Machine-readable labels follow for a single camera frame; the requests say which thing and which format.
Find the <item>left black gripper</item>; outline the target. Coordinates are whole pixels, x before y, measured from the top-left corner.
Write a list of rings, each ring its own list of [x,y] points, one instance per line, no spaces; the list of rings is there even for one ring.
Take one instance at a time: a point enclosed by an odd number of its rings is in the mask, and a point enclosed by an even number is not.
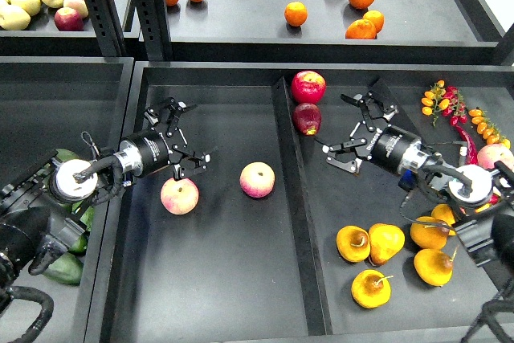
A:
[[[173,97],[147,107],[144,118],[149,129],[123,138],[119,145],[118,161],[123,172],[145,177],[171,166],[175,181],[206,172],[218,148],[206,152],[188,149],[178,126],[180,117],[196,107]]]

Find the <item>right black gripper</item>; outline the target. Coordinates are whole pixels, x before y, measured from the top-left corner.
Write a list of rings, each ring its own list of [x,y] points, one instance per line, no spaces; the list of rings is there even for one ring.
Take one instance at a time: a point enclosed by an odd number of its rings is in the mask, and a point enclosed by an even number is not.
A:
[[[341,94],[341,99],[359,108],[361,119],[349,134],[349,140],[322,145],[328,164],[351,174],[359,174],[365,160],[392,174],[401,175],[407,170],[416,173],[426,163],[421,138],[390,125],[393,117],[399,113],[396,104],[383,102],[374,92],[356,94],[354,97]]]

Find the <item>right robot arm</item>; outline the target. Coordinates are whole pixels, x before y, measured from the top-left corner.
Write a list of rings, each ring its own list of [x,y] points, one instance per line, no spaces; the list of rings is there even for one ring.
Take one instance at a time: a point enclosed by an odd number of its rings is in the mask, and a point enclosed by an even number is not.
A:
[[[478,267],[499,261],[513,269],[513,172],[497,161],[493,168],[475,164],[447,164],[422,139],[391,124],[394,104],[376,99],[373,92],[341,99],[360,109],[362,118],[347,141],[326,145],[327,162],[356,174],[363,161],[400,177],[407,193],[419,190],[445,202],[454,211],[462,246]]]

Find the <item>yellow pear under arm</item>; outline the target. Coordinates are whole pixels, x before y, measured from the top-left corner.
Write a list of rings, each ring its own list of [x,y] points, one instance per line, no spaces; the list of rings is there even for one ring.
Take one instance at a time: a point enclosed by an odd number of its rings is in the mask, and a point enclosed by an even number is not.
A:
[[[410,237],[422,249],[441,250],[447,244],[450,229],[443,220],[430,216],[417,218],[410,226]]]

